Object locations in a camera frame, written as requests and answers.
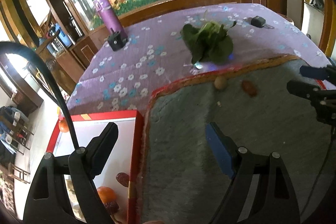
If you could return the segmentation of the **dark red date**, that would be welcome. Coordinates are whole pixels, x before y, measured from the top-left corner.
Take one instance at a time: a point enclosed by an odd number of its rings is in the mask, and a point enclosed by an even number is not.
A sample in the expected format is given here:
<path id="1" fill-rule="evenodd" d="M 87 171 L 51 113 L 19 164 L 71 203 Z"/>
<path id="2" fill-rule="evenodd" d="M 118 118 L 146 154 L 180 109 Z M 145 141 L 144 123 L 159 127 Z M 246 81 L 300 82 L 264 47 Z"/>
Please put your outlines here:
<path id="1" fill-rule="evenodd" d="M 120 173 L 116 174 L 116 180 L 122 186 L 124 186 L 126 188 L 129 187 L 129 175 L 127 173 L 120 172 Z"/>
<path id="2" fill-rule="evenodd" d="M 241 88 L 243 90 L 243 92 L 245 92 L 247 95 L 249 95 L 250 97 L 255 97 L 258 94 L 258 90 L 255 87 L 255 85 L 248 80 L 244 80 L 241 82 Z"/>

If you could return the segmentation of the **orange fruit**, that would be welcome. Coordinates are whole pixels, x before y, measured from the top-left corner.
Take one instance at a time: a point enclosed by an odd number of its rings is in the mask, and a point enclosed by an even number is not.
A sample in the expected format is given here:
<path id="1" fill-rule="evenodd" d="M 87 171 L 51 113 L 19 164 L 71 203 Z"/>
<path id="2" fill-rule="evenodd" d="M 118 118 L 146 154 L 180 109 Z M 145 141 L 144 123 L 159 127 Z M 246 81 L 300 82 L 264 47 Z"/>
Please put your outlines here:
<path id="1" fill-rule="evenodd" d="M 117 200 L 116 193 L 110 187 L 99 186 L 97 188 L 97 193 L 104 205 L 107 203 L 115 202 Z"/>
<path id="2" fill-rule="evenodd" d="M 66 119 L 60 120 L 58 122 L 58 126 L 59 126 L 60 132 L 68 132 L 69 131 L 69 127 L 68 127 Z"/>

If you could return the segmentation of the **tan round fruit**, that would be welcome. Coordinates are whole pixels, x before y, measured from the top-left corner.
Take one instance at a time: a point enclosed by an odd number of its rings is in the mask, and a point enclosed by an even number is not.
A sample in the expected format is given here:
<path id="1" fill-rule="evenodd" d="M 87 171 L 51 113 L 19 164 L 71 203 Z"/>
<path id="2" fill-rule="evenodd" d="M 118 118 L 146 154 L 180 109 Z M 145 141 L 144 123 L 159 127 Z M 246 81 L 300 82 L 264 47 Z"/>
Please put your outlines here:
<path id="1" fill-rule="evenodd" d="M 228 85 L 227 79 L 224 76 L 218 76 L 214 80 L 214 87 L 216 90 L 224 90 Z"/>

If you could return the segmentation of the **brown round fruit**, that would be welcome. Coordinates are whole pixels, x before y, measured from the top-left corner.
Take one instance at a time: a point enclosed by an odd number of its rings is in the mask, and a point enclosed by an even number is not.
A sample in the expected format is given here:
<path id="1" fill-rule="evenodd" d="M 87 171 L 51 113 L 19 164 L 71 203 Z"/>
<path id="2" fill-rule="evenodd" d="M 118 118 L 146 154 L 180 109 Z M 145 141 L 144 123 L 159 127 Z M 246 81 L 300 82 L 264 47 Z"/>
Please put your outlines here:
<path id="1" fill-rule="evenodd" d="M 114 215 L 119 211 L 119 205 L 116 201 L 107 202 L 104 206 L 109 215 Z"/>

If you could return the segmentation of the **grey felt mat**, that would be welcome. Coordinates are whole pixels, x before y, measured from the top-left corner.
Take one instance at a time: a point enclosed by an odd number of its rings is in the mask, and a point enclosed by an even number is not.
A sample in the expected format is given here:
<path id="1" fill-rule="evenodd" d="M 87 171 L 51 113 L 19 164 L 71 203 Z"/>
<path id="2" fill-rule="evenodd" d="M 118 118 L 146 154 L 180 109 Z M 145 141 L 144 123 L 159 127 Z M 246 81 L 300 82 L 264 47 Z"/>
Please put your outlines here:
<path id="1" fill-rule="evenodd" d="M 137 190 L 138 223 L 335 223 L 335 67 L 284 55 L 161 88 Z"/>

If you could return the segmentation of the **wooden chair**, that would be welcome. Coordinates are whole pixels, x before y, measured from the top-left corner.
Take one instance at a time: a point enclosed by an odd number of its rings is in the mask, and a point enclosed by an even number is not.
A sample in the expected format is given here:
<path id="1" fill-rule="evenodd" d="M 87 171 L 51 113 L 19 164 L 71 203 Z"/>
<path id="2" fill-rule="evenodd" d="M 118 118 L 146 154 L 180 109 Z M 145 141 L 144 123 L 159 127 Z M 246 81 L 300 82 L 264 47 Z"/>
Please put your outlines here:
<path id="1" fill-rule="evenodd" d="M 34 134 L 21 122 L 10 121 L 1 115 L 1 143 L 12 154 L 24 155 L 31 148 L 30 139 Z"/>

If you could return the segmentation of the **purple floral tablecloth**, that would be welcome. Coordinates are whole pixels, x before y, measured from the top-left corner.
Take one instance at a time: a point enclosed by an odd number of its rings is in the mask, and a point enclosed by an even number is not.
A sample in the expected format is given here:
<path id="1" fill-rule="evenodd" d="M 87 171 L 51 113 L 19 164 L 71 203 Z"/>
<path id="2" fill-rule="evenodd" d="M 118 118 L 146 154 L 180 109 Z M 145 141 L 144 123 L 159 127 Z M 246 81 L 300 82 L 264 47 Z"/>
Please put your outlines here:
<path id="1" fill-rule="evenodd" d="M 261 16 L 274 29 L 251 25 Z M 160 15 L 129 26 L 125 46 L 114 52 L 108 43 L 93 56 L 68 101 L 72 115 L 118 110 L 144 111 L 152 92 L 176 80 L 219 67 L 195 67 L 180 31 L 185 24 L 207 22 L 236 26 L 228 30 L 234 50 L 222 69 L 279 55 L 295 55 L 314 67 L 329 63 L 323 52 L 297 27 L 263 5 L 254 3 L 203 6 Z"/>

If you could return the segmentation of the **small black device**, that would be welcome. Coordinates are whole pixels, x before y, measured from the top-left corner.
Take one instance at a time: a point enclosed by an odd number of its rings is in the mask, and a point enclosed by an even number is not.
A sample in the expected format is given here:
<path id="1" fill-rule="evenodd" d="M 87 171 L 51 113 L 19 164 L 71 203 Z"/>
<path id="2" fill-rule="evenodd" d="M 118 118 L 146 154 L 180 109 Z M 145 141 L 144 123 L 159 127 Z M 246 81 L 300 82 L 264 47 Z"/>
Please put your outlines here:
<path id="1" fill-rule="evenodd" d="M 251 19 L 251 25 L 257 28 L 268 28 L 268 29 L 274 29 L 273 26 L 266 23 L 266 20 L 261 16 L 254 16 Z"/>

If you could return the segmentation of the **seated person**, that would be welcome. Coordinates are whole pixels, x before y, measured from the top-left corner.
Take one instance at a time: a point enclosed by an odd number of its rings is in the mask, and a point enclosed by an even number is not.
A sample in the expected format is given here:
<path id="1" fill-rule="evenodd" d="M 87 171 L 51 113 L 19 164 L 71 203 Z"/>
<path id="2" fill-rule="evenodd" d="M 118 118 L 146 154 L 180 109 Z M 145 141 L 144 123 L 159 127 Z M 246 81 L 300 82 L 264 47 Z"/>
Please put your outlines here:
<path id="1" fill-rule="evenodd" d="M 28 141 L 32 135 L 28 129 L 29 119 L 14 106 L 1 107 L 1 143 L 11 154 L 24 154 L 29 149 Z"/>

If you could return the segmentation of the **green leafy vegetable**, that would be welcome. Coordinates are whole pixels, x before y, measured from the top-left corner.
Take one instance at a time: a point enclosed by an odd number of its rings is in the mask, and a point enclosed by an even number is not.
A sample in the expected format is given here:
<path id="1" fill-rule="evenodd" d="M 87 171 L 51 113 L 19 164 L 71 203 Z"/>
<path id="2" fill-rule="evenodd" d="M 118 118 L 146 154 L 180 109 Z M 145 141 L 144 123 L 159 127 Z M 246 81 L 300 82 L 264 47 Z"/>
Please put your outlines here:
<path id="1" fill-rule="evenodd" d="M 232 38 L 228 30 L 236 26 L 236 21 L 224 25 L 218 22 L 207 22 L 201 28 L 185 24 L 180 31 L 182 40 L 191 53 L 191 63 L 211 62 L 224 64 L 234 50 Z"/>

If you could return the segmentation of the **small black box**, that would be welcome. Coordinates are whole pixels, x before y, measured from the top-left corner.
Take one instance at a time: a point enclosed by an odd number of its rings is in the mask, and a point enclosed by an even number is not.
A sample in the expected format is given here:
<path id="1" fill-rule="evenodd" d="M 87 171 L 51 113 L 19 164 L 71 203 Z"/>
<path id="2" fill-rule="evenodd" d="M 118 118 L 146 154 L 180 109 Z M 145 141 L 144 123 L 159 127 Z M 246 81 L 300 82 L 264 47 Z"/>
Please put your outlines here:
<path id="1" fill-rule="evenodd" d="M 108 36 L 107 42 L 114 52 L 121 50 L 126 44 L 126 38 L 122 38 L 120 31 L 114 31 Z"/>

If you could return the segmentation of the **blue water jug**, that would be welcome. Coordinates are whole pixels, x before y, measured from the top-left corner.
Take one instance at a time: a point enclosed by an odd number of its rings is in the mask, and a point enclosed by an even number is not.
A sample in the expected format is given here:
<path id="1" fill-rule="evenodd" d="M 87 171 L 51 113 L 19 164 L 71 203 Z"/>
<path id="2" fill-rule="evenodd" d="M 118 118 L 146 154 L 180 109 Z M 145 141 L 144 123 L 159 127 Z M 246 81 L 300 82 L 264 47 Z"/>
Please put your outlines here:
<path id="1" fill-rule="evenodd" d="M 70 38 L 64 33 L 64 31 L 62 30 L 62 28 L 60 27 L 60 25 L 58 23 L 55 24 L 55 31 L 60 31 L 59 32 L 59 39 L 64 43 L 64 45 L 66 47 L 70 47 L 72 45 L 72 41 L 70 40 Z"/>

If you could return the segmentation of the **purple thermos bottle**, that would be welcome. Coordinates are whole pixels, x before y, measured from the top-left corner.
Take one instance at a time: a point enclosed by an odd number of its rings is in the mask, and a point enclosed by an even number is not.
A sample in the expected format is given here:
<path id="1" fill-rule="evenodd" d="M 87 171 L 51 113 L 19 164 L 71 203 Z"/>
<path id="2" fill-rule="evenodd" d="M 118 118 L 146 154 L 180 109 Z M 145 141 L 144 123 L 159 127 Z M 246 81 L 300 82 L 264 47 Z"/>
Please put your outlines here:
<path id="1" fill-rule="evenodd" d="M 127 34 L 110 2 L 108 0 L 94 0 L 93 4 L 110 34 L 119 32 L 122 39 L 127 39 Z"/>

